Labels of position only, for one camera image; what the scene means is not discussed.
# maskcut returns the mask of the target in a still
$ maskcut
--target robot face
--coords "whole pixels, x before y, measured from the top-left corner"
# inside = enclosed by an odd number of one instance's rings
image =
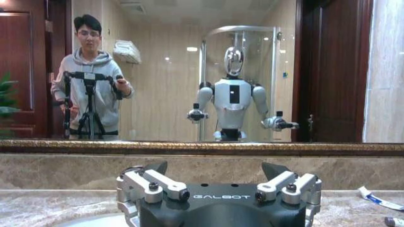
[[[236,47],[229,47],[225,51],[225,72],[236,77],[241,72],[244,54]]]

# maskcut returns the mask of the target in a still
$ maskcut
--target wooden door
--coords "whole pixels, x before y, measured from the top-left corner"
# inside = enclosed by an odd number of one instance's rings
[[[16,137],[48,136],[45,14],[43,0],[0,3],[0,75],[11,73],[17,107],[8,128]]]
[[[299,141],[361,142],[371,12],[372,0],[303,1]]]

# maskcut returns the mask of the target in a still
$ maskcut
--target screw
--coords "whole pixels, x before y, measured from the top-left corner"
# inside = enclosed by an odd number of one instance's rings
[[[185,189],[183,191],[179,192],[179,200],[180,202],[185,202],[189,198],[191,194],[189,191]]]
[[[265,194],[263,192],[256,192],[255,193],[255,199],[259,201],[259,202],[264,202],[265,201]]]
[[[149,190],[156,191],[159,189],[159,184],[156,182],[149,183]]]
[[[289,191],[289,192],[296,192],[296,185],[293,183],[288,184],[288,186],[285,187],[285,189]]]

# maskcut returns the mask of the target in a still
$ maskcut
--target shower enclosure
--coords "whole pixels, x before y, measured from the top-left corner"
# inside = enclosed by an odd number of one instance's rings
[[[259,83],[267,91],[268,116],[273,116],[275,92],[275,60],[277,49],[277,31],[275,27],[225,26],[212,30],[203,38],[200,48],[200,83],[212,84],[225,77],[224,53],[228,47],[236,46],[244,51],[244,64],[240,78]],[[208,103],[205,111],[208,119],[199,124],[199,141],[213,141],[217,128],[215,106]],[[247,138],[243,141],[269,142],[273,132],[261,127],[261,117],[251,100],[245,112],[241,131]]]

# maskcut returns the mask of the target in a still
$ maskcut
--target man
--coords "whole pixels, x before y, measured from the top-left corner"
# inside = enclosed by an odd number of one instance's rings
[[[80,41],[81,47],[75,50],[73,54],[64,57],[60,63],[60,69],[56,80],[52,82],[51,93],[55,95],[57,101],[63,101],[65,97],[64,75],[63,72],[91,72],[100,73],[105,76],[112,76],[117,90],[123,92],[124,98],[133,96],[133,87],[123,78],[123,73],[119,65],[113,61],[109,53],[100,51],[99,46],[101,42],[101,25],[95,17],[83,15],[75,18],[76,37]],[[79,120],[83,114],[88,111],[88,95],[85,93],[85,86],[83,79],[71,79],[71,137],[79,138]],[[103,135],[105,140],[116,140],[119,130],[119,102],[116,94],[112,90],[111,84],[107,80],[99,80],[95,84],[93,91],[93,111],[100,117],[100,122],[105,129],[107,135]],[[88,125],[83,127],[83,138],[88,138]],[[100,129],[95,124],[95,138]]]

